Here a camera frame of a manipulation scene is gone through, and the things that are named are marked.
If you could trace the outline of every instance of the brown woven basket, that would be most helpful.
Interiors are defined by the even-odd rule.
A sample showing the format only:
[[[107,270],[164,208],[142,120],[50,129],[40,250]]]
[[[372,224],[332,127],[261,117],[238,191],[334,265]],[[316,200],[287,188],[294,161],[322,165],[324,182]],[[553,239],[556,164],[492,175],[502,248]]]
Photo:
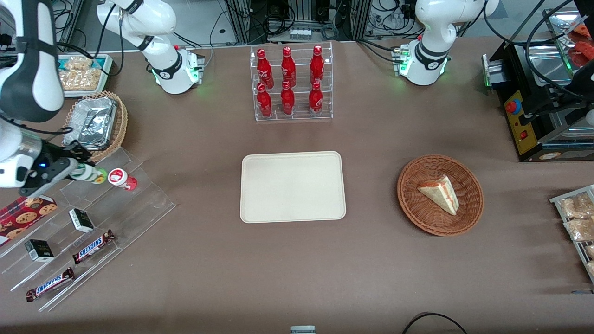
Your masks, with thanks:
[[[440,208],[417,187],[419,184],[450,178],[460,207],[455,216]],[[426,155],[409,162],[398,177],[398,201],[406,216],[424,231],[450,237],[468,232],[481,218],[484,199],[479,181],[460,162],[443,155]]]
[[[124,137],[126,136],[126,126],[128,126],[128,111],[126,110],[126,106],[122,103],[122,100],[116,94],[103,91],[100,93],[85,96],[82,98],[82,100],[98,99],[100,97],[109,97],[115,100],[118,103],[118,108],[115,112],[113,130],[111,138],[109,139],[110,145],[107,149],[104,149],[102,151],[90,151],[93,155],[93,157],[91,158],[93,162],[99,162],[99,160],[103,159],[104,157],[110,156],[113,152],[115,152],[115,150],[122,146],[122,142],[124,141]],[[65,127],[67,127],[70,124],[70,119],[72,118],[72,111],[74,110],[75,106],[76,103],[70,108],[70,111],[66,116],[66,121],[64,122]]]

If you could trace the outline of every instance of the clear acrylic shelf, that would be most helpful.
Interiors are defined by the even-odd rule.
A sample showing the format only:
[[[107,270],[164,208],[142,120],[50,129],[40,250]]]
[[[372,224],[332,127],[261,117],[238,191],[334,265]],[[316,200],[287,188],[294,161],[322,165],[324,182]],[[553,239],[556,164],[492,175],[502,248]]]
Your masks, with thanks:
[[[0,258],[2,279],[11,287],[11,291],[23,296],[24,303],[29,289],[42,285],[72,267],[76,276],[73,282],[65,282],[31,303],[39,311],[56,307],[175,207],[163,190],[152,183],[140,168],[140,162],[124,149],[120,148],[97,165],[107,170],[124,168],[138,180],[137,188],[125,191],[108,182],[100,185],[80,181],[69,183],[57,196],[53,196],[59,210],[13,240]],[[74,207],[88,213],[95,226],[92,233],[85,234],[74,228],[68,215]],[[75,265],[72,255],[108,229],[117,239]],[[47,241],[55,258],[48,263],[32,261],[24,246],[24,241],[28,239]]]
[[[311,83],[309,82],[309,62],[314,53],[314,46],[322,46],[322,58],[324,58],[324,78],[321,81],[321,91],[324,95],[322,100],[322,112],[320,116],[313,117],[309,114],[309,93],[311,91]],[[324,43],[298,43],[291,44],[291,54],[295,60],[297,85],[293,87],[295,93],[295,112],[291,116],[287,116],[282,111],[282,103],[280,100],[280,92],[282,91],[281,83],[283,76],[280,69],[280,64],[283,61],[283,47],[286,45],[261,45],[253,46],[250,49],[250,72],[252,81],[252,95],[254,96],[254,115],[256,121],[307,121],[318,119],[332,119],[334,116],[333,104],[333,54],[332,44],[330,42]],[[272,98],[272,117],[263,118],[258,107],[258,100],[256,98],[258,92],[256,85],[260,82],[258,77],[258,58],[255,53],[258,49],[266,51],[266,58],[272,66],[272,78],[274,79],[274,87],[268,90]]]

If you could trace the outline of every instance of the coca-cola bottle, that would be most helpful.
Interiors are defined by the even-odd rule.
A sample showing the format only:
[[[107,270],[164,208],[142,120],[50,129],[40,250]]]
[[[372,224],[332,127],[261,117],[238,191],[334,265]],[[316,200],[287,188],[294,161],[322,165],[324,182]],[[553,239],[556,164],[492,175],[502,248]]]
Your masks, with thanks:
[[[283,80],[287,80],[291,87],[297,84],[297,73],[295,70],[295,60],[291,56],[291,48],[283,48],[283,62],[280,64],[283,71]]]
[[[317,117],[322,114],[322,98],[324,95],[320,91],[319,81],[315,81],[311,87],[312,89],[309,93],[309,114]]]
[[[258,55],[258,76],[260,82],[266,85],[266,89],[272,89],[274,87],[274,79],[272,78],[272,66],[266,59],[266,51],[264,49],[258,49],[256,51]]]
[[[289,80],[283,81],[283,91],[280,92],[280,99],[283,102],[283,112],[285,115],[293,115],[295,111],[295,94],[291,89]]]
[[[314,84],[316,80],[322,82],[324,78],[324,58],[322,58],[322,47],[320,45],[314,46],[314,56],[309,63],[309,71],[311,84]]]
[[[272,117],[272,99],[270,98],[270,94],[266,91],[266,86],[263,83],[258,83],[256,86],[258,89],[258,95],[256,95],[256,99],[258,100],[258,107],[260,108],[260,113],[264,118],[271,118]]]

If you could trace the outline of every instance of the table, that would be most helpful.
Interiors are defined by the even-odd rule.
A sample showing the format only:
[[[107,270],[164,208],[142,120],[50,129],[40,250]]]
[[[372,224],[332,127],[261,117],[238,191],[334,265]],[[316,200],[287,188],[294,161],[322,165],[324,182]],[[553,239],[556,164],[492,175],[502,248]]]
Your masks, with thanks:
[[[254,121],[248,47],[216,49],[204,84],[179,96],[126,53],[109,83],[129,112],[124,147],[178,207],[54,311],[0,283],[0,332],[399,333],[423,311],[469,333],[591,332],[592,296],[569,294],[587,274],[548,198],[593,183],[592,164],[517,162],[482,84],[481,55],[499,44],[458,40],[445,74],[418,87],[356,43],[333,43],[334,120],[306,124]],[[42,126],[61,125],[72,103]],[[344,219],[240,220],[244,156],[317,150],[342,155]],[[484,190],[481,221],[459,237],[426,234],[397,203],[400,170],[430,153],[464,163]],[[0,204],[16,194],[2,190]]]

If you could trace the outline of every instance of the red emergency stop button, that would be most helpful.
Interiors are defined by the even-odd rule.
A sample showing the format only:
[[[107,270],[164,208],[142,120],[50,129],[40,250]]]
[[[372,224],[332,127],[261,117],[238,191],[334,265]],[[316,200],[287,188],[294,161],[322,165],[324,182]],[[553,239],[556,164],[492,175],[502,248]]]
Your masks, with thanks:
[[[516,111],[517,104],[514,101],[507,102],[505,105],[505,111],[509,112],[510,114]]]

